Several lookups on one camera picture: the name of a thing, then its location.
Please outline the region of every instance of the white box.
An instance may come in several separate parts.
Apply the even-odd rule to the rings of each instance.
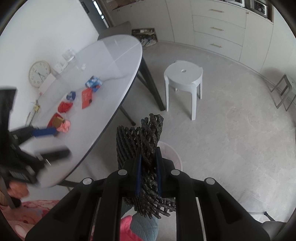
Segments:
[[[45,81],[42,83],[42,85],[39,87],[39,95],[42,95],[47,91],[49,86],[55,81],[55,77],[53,74],[49,74],[49,76],[45,79]]]

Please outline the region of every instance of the gray tiled floor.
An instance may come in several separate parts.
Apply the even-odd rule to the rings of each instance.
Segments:
[[[160,112],[151,94],[136,81],[123,106],[140,125],[149,113],[164,117],[161,140],[179,153],[184,171],[215,178],[247,211],[267,211],[287,221],[296,206],[295,106],[286,112],[256,73],[224,57],[193,47],[158,43],[144,50],[145,60],[165,102],[163,73],[175,60],[204,69],[203,99],[191,121],[190,93],[170,89],[170,109]],[[130,126],[122,113],[114,120],[68,180],[104,178],[117,169],[116,126]],[[173,213],[160,220],[158,240],[175,240]],[[264,221],[264,216],[256,219]]]

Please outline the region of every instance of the pink blanket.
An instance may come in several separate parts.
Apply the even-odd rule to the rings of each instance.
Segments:
[[[32,227],[43,218],[59,201],[46,201],[37,200],[30,202],[23,202],[22,206],[16,209],[11,209],[10,207],[0,206],[4,217],[12,227],[12,229],[17,233],[17,235],[25,240],[27,233]],[[120,223],[120,241],[143,241],[137,235],[135,235],[131,229],[132,216],[126,216],[121,219]]]

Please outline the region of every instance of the clock face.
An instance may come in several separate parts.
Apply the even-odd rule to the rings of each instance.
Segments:
[[[45,61],[38,61],[30,68],[29,82],[32,86],[39,88],[49,74],[49,64]]]

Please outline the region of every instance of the red envelope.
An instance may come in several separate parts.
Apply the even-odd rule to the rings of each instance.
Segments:
[[[87,88],[81,93],[82,95],[82,109],[88,107],[92,102],[92,89]]]

